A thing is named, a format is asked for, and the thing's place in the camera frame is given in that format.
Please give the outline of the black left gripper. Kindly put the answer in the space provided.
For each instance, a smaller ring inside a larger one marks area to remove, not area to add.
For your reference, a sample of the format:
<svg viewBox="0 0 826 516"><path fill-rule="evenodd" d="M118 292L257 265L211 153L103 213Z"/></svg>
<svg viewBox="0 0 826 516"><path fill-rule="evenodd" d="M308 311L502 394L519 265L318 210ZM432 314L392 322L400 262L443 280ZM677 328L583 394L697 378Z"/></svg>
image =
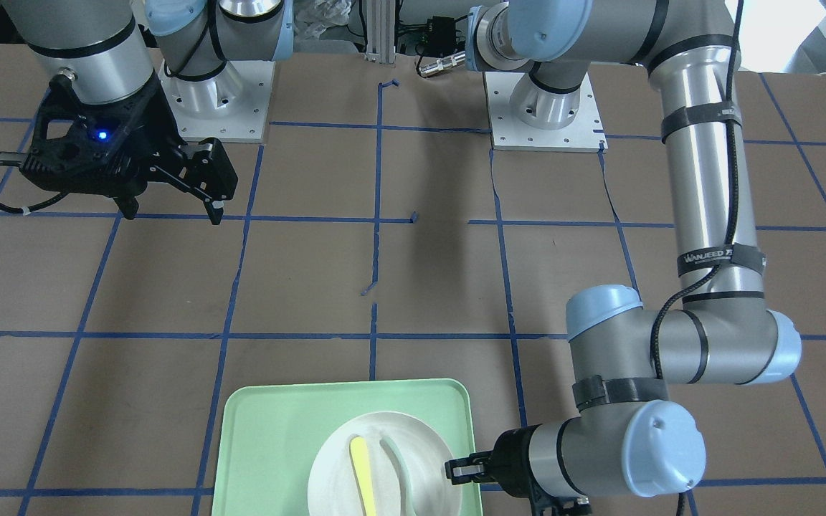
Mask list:
<svg viewBox="0 0 826 516"><path fill-rule="evenodd" d="M530 441L540 425L503 432L492 451L479 451L445 463L450 482L495 482L512 497L535 499L537 484L530 467Z"/></svg>

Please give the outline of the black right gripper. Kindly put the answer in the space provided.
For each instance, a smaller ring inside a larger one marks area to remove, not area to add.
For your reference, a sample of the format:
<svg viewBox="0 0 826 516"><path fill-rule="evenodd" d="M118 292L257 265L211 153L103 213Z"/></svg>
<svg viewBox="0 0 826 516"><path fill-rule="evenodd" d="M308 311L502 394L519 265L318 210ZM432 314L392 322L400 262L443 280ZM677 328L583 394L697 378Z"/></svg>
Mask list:
<svg viewBox="0 0 826 516"><path fill-rule="evenodd" d="M141 90L108 104L85 104L75 83L52 76L29 150L29 180L46 191L113 197L134 220L148 182L163 182L203 203L213 225L238 176L223 141L184 143L156 73Z"/></svg>

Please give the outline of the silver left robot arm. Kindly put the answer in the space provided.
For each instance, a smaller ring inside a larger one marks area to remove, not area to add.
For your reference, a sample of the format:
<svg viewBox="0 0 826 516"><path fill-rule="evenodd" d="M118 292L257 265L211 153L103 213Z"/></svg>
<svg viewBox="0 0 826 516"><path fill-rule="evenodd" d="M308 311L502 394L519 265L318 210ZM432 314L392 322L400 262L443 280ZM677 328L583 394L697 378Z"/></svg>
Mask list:
<svg viewBox="0 0 826 516"><path fill-rule="evenodd" d="M577 497L682 494L707 451L671 384L773 383L799 365L792 320L768 310L734 91L738 23L722 1L508 1L473 7L468 68L525 72L573 95L590 62L646 69L661 98L661 141L680 291L647 310L637 290L597 285L568 300L578 415L501 434L450 460L450 483L496 483L534 507Z"/></svg>

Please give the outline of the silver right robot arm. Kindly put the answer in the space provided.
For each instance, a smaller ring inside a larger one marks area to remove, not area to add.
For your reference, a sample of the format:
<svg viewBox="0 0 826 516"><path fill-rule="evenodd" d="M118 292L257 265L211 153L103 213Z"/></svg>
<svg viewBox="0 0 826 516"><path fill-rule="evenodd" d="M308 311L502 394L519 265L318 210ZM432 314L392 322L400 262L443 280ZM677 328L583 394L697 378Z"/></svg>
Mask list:
<svg viewBox="0 0 826 516"><path fill-rule="evenodd" d="M235 62L284 61L294 52L292 1L147 1L148 30L163 53L154 67L128 1L4 1L16 31L49 73L48 92L14 166L46 201L0 210L29 215L69 195L112 200L125 219L164 183L196 197L213 225L238 174L222 141L184 140L173 107L206 120L250 110Z"/></svg>

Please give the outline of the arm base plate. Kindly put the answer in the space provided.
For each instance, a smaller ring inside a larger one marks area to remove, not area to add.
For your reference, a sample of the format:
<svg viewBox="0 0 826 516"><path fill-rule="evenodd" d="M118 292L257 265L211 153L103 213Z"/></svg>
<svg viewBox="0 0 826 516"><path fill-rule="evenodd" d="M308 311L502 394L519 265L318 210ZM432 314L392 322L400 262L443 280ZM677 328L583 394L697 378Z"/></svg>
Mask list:
<svg viewBox="0 0 826 516"><path fill-rule="evenodd" d="M486 105L497 151L609 149L588 75L576 91L547 92L526 73L485 72Z"/></svg>
<svg viewBox="0 0 826 516"><path fill-rule="evenodd" d="M228 62L219 75L200 82L158 72L181 137L190 143L263 143L276 64Z"/></svg>

